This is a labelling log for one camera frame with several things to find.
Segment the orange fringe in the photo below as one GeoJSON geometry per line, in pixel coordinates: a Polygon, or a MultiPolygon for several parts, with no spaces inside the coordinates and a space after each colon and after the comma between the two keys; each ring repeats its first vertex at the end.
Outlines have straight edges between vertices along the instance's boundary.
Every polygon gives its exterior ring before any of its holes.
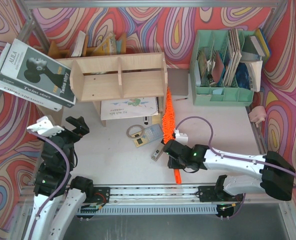
{"type": "Polygon", "coordinates": [[[174,134],[175,129],[175,111],[172,102],[172,93],[169,87],[167,88],[166,96],[166,107],[164,115],[162,117],[162,131],[163,131],[163,142],[166,144],[169,140],[175,139],[174,134]]]}

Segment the calculator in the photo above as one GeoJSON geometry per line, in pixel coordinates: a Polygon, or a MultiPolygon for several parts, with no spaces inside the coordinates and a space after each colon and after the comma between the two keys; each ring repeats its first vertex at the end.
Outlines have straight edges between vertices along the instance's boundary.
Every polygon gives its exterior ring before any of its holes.
{"type": "MultiPolygon", "coordinates": [[[[149,126],[149,127],[145,128],[143,131],[144,132],[143,132],[142,137],[133,140],[133,142],[137,148],[141,147],[142,145],[153,142],[157,139],[160,139],[164,136],[164,133],[163,133],[159,124],[154,124],[152,126],[149,126]]],[[[139,137],[140,134],[141,134],[141,132],[139,131],[139,132],[132,134],[131,136],[135,138],[135,137],[139,137]]]]}

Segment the psychedelic wallpaper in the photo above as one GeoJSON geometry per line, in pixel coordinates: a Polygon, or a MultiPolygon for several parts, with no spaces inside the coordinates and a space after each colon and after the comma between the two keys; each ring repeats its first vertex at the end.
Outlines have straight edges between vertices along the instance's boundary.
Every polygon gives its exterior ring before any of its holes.
{"type": "Polygon", "coordinates": [[[272,56],[262,74],[261,93],[254,101],[267,112],[262,133],[268,148],[296,169],[296,0],[288,1],[268,39],[272,56]]]}
{"type": "MultiPolygon", "coordinates": [[[[79,30],[98,45],[111,31],[127,33],[127,52],[164,51],[167,64],[188,68],[198,29],[254,30],[261,27],[269,8],[42,8],[37,20],[50,41],[68,49],[79,30]]],[[[279,27],[273,29],[273,55],[264,72],[263,92],[255,99],[264,103],[268,118],[263,133],[269,148],[278,150],[296,167],[296,0],[289,0],[279,27]]],[[[11,43],[24,20],[13,0],[0,0],[0,53],[11,43]]],[[[29,44],[40,49],[33,36],[29,44]]],[[[39,118],[36,106],[4,93],[0,100],[0,239],[8,236],[12,208],[21,188],[34,170],[41,142],[25,132],[39,118]]]]}

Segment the pink object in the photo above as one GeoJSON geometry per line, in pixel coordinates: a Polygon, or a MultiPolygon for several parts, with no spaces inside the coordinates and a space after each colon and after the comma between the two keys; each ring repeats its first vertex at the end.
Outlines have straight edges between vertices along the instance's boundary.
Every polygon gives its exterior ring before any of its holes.
{"type": "Polygon", "coordinates": [[[250,122],[255,123],[256,127],[258,128],[258,124],[265,121],[267,117],[266,110],[264,106],[256,106],[253,110],[248,114],[250,122]]]}

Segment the spiral notebook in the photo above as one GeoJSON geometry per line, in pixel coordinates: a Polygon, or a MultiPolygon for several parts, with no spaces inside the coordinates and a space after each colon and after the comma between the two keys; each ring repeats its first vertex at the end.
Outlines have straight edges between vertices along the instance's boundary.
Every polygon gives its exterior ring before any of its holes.
{"type": "Polygon", "coordinates": [[[158,113],[157,97],[101,101],[101,120],[148,117],[158,113]]]}

